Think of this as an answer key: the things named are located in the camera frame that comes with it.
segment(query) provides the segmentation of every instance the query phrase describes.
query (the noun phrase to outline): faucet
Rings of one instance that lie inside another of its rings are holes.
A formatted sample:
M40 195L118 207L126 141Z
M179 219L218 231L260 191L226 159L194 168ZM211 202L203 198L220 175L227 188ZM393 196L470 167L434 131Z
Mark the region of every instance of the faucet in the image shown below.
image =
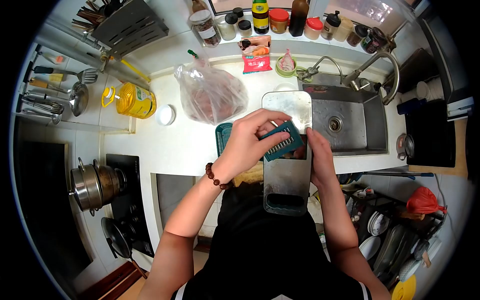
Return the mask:
M318 65L323 61L323 60L331 60L335 65L336 67L338 68L338 71L340 72L340 84L342 84L342 78L343 78L343 73L342 73L342 69L340 68L340 66L337 64L336 61L333 60L333 58L329 57L329 56L322 56L315 64L313 67L309 67L307 69L306 72L303 72L303 73L300 73L299 74L299 79L300 80L304 80L304 79L309 79L312 77L312 75L315 75L318 73Z
M355 79L357 79L358 76L360 75L360 73L365 71L366 68L368 68L371 64L373 64L380 57L386 57L389 60L391 60L391 62L393 64L393 71L395 73L395 80L394 80L394 83L393 83L392 90L388 93L388 95L386 95L385 97L382 97L382 103L384 105L387 105L395 97L395 95L398 91L398 85L400 84L400 74L399 74L400 71L398 69L398 62L396 61L395 57L388 52L385 52L385 51L377 52L369 60L367 60L363 65L361 65L358 69L356 69L352 73L345 76L345 78L343 79L343 85L347 86L347 87L351 87L355 91L359 91L361 88L355 83Z

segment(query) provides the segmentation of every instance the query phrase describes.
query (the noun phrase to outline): countertop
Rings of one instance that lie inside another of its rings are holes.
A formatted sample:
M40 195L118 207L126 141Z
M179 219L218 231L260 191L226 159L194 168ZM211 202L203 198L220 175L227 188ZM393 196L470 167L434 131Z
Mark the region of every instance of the countertop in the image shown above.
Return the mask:
M298 61L303 67L312 66L312 62ZM347 65L340 64L343 74L352 71ZM241 118L246 114L261 108L262 96L271 92L283 82L290 82L297 86L297 78L283 78L275 71L242 74L243 62L218 64L215 68L228 71L239 78L247 87L249 103L247 111L233 117L231 120ZM334 65L321 64L320 72L337 73ZM382 82L383 78L373 73L364 71L361 77ZM140 158L140 176L142 198L148 231L154 250L156 250L162 235L162 223L156 187L155 174L172 174L201 176L205 172L205 164L214 162L217 158L215 127L199 123L187 118L183 113L180 102L180 88L173 74L153 79L150 91L157 98L158 106L170 104L175 110L175 120L162 127L152 116L146 120L137 120L135 134L106 134L104 137L103 154L135 155ZM382 155L365 156L337 156L334 165L337 174L371 171L384 168L393 168L406 165L405 161L397 159L396 139L406 132L405 118L396 112L399 97L387 106L385 114L388 127L389 153ZM134 251L133 258L138 264L150 270L151 258Z

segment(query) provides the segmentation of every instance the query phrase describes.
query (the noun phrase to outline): person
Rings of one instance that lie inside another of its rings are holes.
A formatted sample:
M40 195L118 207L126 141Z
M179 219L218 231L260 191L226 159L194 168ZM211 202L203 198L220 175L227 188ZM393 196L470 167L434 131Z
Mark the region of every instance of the person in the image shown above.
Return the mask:
M283 112L256 110L233 122L231 136L211 171L227 183L253 167L272 146L287 139L277 132L290 120ZM329 142L307 128L312 183L317 186L331 263L307 212L283 216L263 208L261 184L243 183L223 195L218 225L205 266L193 274L193 240L221 192L204 175L168 219L150 275L138 299L389 299L358 249L357 233L336 178Z

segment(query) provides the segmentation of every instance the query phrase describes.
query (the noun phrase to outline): green bowl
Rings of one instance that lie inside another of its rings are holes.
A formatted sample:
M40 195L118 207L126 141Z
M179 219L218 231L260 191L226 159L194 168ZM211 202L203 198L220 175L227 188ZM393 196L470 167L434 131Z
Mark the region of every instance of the green bowl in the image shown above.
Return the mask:
M292 59L293 59L293 62L295 64L295 68L291 71L284 71L282 70L281 68L279 68L278 66L278 63L280 62L280 60L283 58L283 56L280 56L277 60L276 60L276 63L275 63L275 71L278 73L278 75L282 76L282 77L292 77L293 75L295 75L295 70L297 68L297 60L295 59L295 57L292 56Z

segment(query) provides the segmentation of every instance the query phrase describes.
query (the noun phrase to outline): black shirt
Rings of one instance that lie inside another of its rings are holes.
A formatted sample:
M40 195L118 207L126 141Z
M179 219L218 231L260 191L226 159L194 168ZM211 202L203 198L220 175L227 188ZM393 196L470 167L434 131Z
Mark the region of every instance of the black shirt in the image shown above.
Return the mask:
M371 299L368 288L331 264L312 216L268 213L263 186L226 190L205 266L172 298Z

